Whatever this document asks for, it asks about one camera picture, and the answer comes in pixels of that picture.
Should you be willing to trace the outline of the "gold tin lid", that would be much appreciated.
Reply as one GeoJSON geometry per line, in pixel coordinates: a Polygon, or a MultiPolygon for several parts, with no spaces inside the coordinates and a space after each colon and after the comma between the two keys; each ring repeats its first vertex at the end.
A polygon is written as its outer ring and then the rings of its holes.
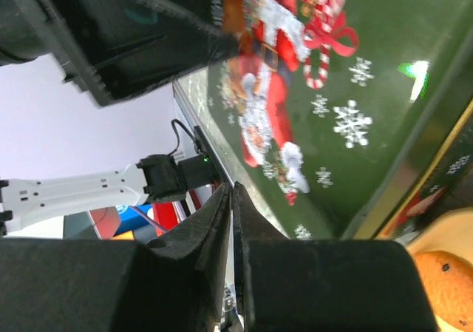
{"type": "Polygon", "coordinates": [[[472,0],[211,0],[208,108],[288,233],[373,238],[469,104],[472,0]]]}

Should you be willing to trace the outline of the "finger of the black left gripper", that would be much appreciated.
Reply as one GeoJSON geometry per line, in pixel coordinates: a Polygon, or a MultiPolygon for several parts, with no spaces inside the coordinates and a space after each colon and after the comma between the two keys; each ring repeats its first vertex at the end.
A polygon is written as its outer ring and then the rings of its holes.
{"type": "Polygon", "coordinates": [[[152,72],[134,79],[142,87],[161,87],[238,53],[237,39],[213,24],[211,0],[127,0],[125,14],[163,37],[146,52],[152,72]]]}

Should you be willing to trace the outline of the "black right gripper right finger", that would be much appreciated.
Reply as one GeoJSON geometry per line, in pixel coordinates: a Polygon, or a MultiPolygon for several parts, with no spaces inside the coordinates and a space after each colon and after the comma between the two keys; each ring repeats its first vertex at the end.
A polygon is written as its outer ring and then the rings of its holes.
{"type": "Polygon", "coordinates": [[[232,195],[237,306],[247,331],[436,331],[413,259],[387,240],[291,240],[232,195]]]}

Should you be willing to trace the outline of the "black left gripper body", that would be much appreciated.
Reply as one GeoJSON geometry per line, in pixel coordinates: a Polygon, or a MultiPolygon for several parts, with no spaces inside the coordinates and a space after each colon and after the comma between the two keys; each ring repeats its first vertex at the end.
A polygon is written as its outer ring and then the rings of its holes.
{"type": "Polygon", "coordinates": [[[100,106],[177,76],[175,0],[1,0],[1,64],[52,55],[100,106]]]}

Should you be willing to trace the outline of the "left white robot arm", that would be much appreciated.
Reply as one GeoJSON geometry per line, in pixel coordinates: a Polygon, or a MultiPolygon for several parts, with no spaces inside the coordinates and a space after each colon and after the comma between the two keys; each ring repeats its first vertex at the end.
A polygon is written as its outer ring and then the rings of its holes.
{"type": "MultiPolygon", "coordinates": [[[[139,98],[237,54],[211,20],[211,0],[1,0],[1,64],[50,54],[64,81],[98,106],[139,98]]],[[[218,172],[199,149],[176,161],[150,155],[125,168],[55,180],[1,182],[1,232],[120,204],[182,200],[218,172]]]]}

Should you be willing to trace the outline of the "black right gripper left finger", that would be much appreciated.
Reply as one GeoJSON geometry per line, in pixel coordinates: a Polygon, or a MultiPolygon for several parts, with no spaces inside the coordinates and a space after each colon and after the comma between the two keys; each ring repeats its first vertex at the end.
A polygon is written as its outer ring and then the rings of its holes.
{"type": "Polygon", "coordinates": [[[3,331],[212,331],[222,314],[231,187],[148,244],[1,241],[3,331]]]}

